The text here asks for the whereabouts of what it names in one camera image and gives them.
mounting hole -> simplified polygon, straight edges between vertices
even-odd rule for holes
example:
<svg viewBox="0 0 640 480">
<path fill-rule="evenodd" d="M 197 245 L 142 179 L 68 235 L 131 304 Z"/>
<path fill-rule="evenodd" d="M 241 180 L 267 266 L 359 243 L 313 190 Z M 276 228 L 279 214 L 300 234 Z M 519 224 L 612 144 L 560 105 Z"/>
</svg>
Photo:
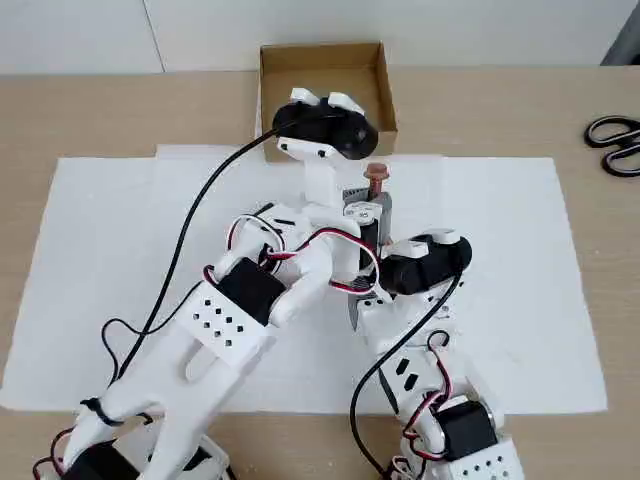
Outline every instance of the mounting hole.
<svg viewBox="0 0 640 480">
<path fill-rule="evenodd" d="M 396 368 L 396 374 L 402 375 L 404 372 L 407 371 L 408 366 L 409 366 L 409 360 L 406 358 L 403 358 L 402 360 L 400 360 L 400 363 L 398 364 L 398 368 Z"/>
<path fill-rule="evenodd" d="M 411 375 L 409 375 L 407 377 L 407 380 L 404 382 L 404 389 L 405 391 L 410 391 L 413 389 L 413 387 L 416 385 L 416 382 L 418 381 L 418 376 L 415 373 L 412 373 Z"/>
</svg>

black cable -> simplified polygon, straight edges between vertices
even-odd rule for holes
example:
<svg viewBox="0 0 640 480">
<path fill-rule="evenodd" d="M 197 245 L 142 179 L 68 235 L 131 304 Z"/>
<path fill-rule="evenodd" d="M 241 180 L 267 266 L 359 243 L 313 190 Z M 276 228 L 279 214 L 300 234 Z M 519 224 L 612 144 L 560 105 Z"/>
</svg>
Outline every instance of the black cable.
<svg viewBox="0 0 640 480">
<path fill-rule="evenodd" d="M 231 465 L 227 467 L 227 475 L 230 480 L 238 480 L 238 477 L 236 477 L 236 474 L 233 472 Z"/>
<path fill-rule="evenodd" d="M 111 361 L 113 362 L 113 373 L 111 374 L 111 380 L 109 381 L 109 385 L 113 384 L 113 382 L 115 382 L 119 378 L 118 377 L 118 372 L 120 371 L 120 366 L 119 366 L 118 358 L 116 357 L 115 352 L 113 351 L 113 349 L 111 348 L 111 345 L 109 345 L 109 341 L 107 340 L 107 329 L 111 325 L 113 325 L 114 323 L 119 323 L 119 324 L 123 325 L 124 327 L 126 327 L 130 332 L 138 335 L 139 337 L 146 337 L 147 335 L 153 335 L 158 330 L 164 328 L 167 325 L 167 323 L 169 323 L 173 319 L 173 317 L 178 312 L 178 310 L 180 310 L 180 308 L 182 308 L 182 306 L 185 304 L 187 299 L 191 296 L 193 291 L 196 288 L 198 288 L 198 286 L 201 283 L 202 282 L 200 281 L 200 282 L 196 283 L 193 287 L 191 287 L 191 289 L 187 292 L 187 294 L 184 296 L 184 298 L 180 301 L 178 306 L 173 310 L 173 312 L 171 312 L 171 315 L 169 315 L 157 327 L 153 328 L 152 330 L 149 330 L 148 332 L 142 332 L 142 331 L 136 330 L 129 323 L 125 322 L 121 318 L 112 318 L 111 320 L 105 322 L 105 324 L 102 326 L 102 330 L 100 331 L 100 338 L 102 339 L 102 344 L 104 345 L 104 348 L 107 350 L 107 353 L 109 354 L 109 356 L 111 357 Z"/>
<path fill-rule="evenodd" d="M 291 122 L 285 123 L 284 125 L 281 125 L 280 127 L 272 128 L 268 132 L 263 133 L 261 136 L 259 136 L 255 140 L 247 143 L 244 147 L 238 149 L 236 152 L 231 154 L 224 162 L 222 162 L 222 164 L 220 164 L 220 166 L 218 168 L 216 168 L 216 170 L 211 174 L 211 176 L 207 179 L 205 184 L 202 186 L 202 188 L 200 189 L 200 192 L 198 192 L 198 194 L 196 195 L 196 198 L 194 199 L 193 203 L 191 204 L 191 207 L 189 208 L 189 211 L 187 212 L 187 215 L 186 215 L 186 217 L 184 219 L 184 222 L 182 224 L 182 228 L 180 229 L 180 234 L 178 235 L 178 241 L 176 242 L 176 246 L 175 246 L 175 249 L 174 249 L 174 252 L 173 252 L 173 256 L 171 257 L 171 262 L 169 264 L 169 269 L 167 270 L 167 273 L 166 273 L 166 275 L 164 277 L 164 281 L 162 282 L 162 287 L 160 288 L 160 292 L 158 293 L 158 298 L 156 299 L 156 303 L 154 304 L 153 309 L 151 310 L 151 313 L 149 314 L 149 318 L 147 318 L 147 321 L 145 322 L 144 326 L 142 327 L 142 334 L 140 334 L 138 336 L 138 339 L 136 340 L 136 343 L 133 345 L 133 347 L 129 351 L 127 357 L 122 362 L 122 367 L 120 367 L 120 371 L 118 372 L 117 378 L 122 378 L 124 373 L 127 371 L 127 369 L 129 368 L 129 365 L 131 365 L 131 362 L 133 361 L 133 358 L 136 356 L 136 354 L 140 350 L 140 347 L 142 346 L 142 342 L 144 342 L 146 334 L 149 332 L 149 330 L 151 330 L 151 326 L 153 325 L 153 322 L 155 321 L 156 316 L 158 315 L 158 312 L 160 311 L 160 307 L 162 306 L 162 302 L 164 301 L 164 297 L 167 294 L 167 290 L 169 288 L 169 284 L 171 283 L 171 279 L 173 278 L 173 274 L 174 274 L 176 266 L 178 264 L 178 259 L 180 258 L 180 252 L 182 251 L 182 246 L 184 245 L 184 241 L 185 241 L 185 238 L 187 236 L 187 230 L 189 229 L 189 226 L 191 225 L 191 220 L 193 219 L 193 216 L 195 215 L 196 210 L 200 206 L 200 203 L 202 203 L 202 200 L 204 199 L 205 195 L 207 194 L 207 192 L 209 191 L 209 189 L 211 188 L 213 183 L 218 179 L 218 177 L 226 170 L 226 168 L 229 165 L 231 165 L 235 160 L 237 160 L 239 157 L 241 157 L 242 155 L 247 153 L 249 150 L 257 147 L 261 143 L 267 141 L 269 138 L 271 138 L 271 137 L 273 137 L 275 135 L 278 135 L 280 132 L 282 132 L 282 131 L 284 131 L 286 129 L 289 129 L 289 128 L 293 127 L 294 125 L 298 125 L 300 123 L 305 123 L 305 122 L 308 122 L 308 121 L 317 121 L 317 120 L 327 120 L 327 119 L 330 119 L 330 118 L 339 118 L 339 117 L 343 117 L 345 115 L 346 114 L 335 114 L 335 113 L 333 113 L 333 114 L 325 114 L 325 115 L 320 115 L 320 116 L 311 115 L 311 116 L 308 116 L 308 117 L 300 118 L 300 119 L 293 120 Z"/>
<path fill-rule="evenodd" d="M 389 358 L 391 358 L 398 350 L 400 350 L 400 348 L 402 348 L 402 346 L 407 343 L 411 339 L 411 337 L 413 337 L 422 327 L 424 327 L 424 325 L 429 320 L 431 320 L 431 318 L 438 312 L 438 310 L 442 308 L 442 306 L 446 303 L 446 301 L 458 286 L 461 277 L 462 273 L 456 273 L 453 280 L 451 281 L 451 284 L 447 288 L 447 291 L 444 293 L 444 295 L 442 295 L 440 300 L 438 300 L 438 302 L 426 313 L 424 317 L 422 317 L 422 319 L 420 319 L 420 321 L 418 321 L 418 323 L 413 326 L 411 330 L 406 333 L 404 337 L 398 340 L 398 342 L 393 347 L 391 347 L 389 351 L 382 355 L 382 357 L 380 357 L 378 361 L 374 363 L 369 370 L 367 370 L 367 373 L 362 376 L 360 382 L 358 382 L 358 385 L 353 391 L 353 396 L 351 397 L 351 406 L 349 407 L 349 423 L 351 425 L 351 433 L 353 434 L 353 438 L 356 441 L 356 444 L 358 445 L 358 448 L 360 449 L 362 454 L 373 466 L 373 468 L 375 468 L 378 473 L 382 475 L 382 478 L 389 478 L 386 469 L 382 465 L 380 465 L 380 463 L 378 463 L 371 452 L 369 452 L 366 445 L 362 441 L 362 438 L 360 437 L 360 432 L 358 432 L 358 421 L 356 418 L 356 407 L 358 406 L 358 398 L 360 397 L 360 393 L 362 392 L 362 389 L 364 388 L 366 383 L 382 367 L 382 365 L 384 365 L 384 363 L 389 360 Z"/>
<path fill-rule="evenodd" d="M 153 417 L 151 415 L 149 415 L 148 413 L 142 412 L 142 413 L 139 413 L 136 416 L 144 419 L 143 425 L 151 425 L 153 423 Z"/>
</svg>

perforated plate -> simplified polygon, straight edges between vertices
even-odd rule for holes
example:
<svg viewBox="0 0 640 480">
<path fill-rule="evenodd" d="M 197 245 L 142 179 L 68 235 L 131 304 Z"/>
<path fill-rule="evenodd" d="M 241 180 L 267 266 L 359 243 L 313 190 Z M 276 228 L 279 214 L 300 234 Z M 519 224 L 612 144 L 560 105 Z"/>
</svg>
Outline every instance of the perforated plate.
<svg viewBox="0 0 640 480">
<path fill-rule="evenodd" d="M 434 478 L 447 480 L 524 480 L 511 438 L 451 463 L 436 464 Z"/>
<path fill-rule="evenodd" d="M 176 316 L 180 325 L 232 367 L 242 368 L 267 338 L 265 327 L 207 282 Z"/>
</svg>

white wall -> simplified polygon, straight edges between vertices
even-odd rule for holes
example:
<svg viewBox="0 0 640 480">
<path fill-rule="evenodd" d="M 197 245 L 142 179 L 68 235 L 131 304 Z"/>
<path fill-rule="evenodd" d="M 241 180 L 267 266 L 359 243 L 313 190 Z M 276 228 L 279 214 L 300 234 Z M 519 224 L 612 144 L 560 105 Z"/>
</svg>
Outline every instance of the white wall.
<svg viewBox="0 0 640 480">
<path fill-rule="evenodd" d="M 0 73 L 161 71 L 143 0 L 0 0 Z M 637 0 L 146 0 L 168 71 L 377 40 L 403 65 L 595 65 Z"/>
<path fill-rule="evenodd" d="M 139 0 L 0 0 L 0 74 L 160 70 Z"/>
</svg>

screw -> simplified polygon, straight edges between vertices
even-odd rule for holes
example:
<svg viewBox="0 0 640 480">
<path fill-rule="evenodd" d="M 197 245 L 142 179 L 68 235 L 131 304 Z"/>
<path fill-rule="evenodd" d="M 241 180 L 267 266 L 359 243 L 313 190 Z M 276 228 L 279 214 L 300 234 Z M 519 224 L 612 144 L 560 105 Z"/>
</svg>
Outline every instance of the screw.
<svg viewBox="0 0 640 480">
<path fill-rule="evenodd" d="M 389 170 L 384 163 L 370 163 L 364 172 L 364 177 L 369 179 L 368 200 L 373 200 L 382 193 L 382 182 L 389 178 Z"/>
</svg>

